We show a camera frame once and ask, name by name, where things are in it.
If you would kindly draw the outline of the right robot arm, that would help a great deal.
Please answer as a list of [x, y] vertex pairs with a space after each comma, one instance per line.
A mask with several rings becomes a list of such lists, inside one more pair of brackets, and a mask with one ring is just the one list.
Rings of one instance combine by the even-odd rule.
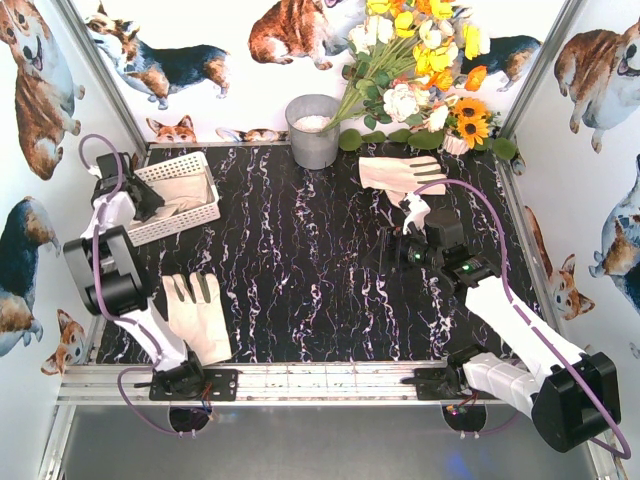
[[604, 353], [588, 354], [562, 337], [520, 300], [505, 275], [471, 250], [452, 211], [410, 215], [402, 227], [384, 227], [365, 258], [385, 275], [420, 268], [483, 320], [519, 359], [512, 364], [480, 345], [447, 358], [445, 378], [457, 393], [485, 392], [527, 416], [542, 439], [565, 453], [618, 432], [617, 371]]

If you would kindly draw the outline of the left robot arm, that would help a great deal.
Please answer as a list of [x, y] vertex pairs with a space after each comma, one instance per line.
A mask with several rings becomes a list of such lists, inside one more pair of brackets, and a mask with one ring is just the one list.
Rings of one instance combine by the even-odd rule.
[[153, 305], [148, 272], [126, 229], [138, 213], [153, 213], [163, 201], [131, 171], [126, 153], [98, 157], [92, 172], [98, 180], [90, 223], [63, 247], [79, 296], [89, 313], [119, 325], [145, 350], [152, 400], [193, 399], [205, 387], [204, 369]]

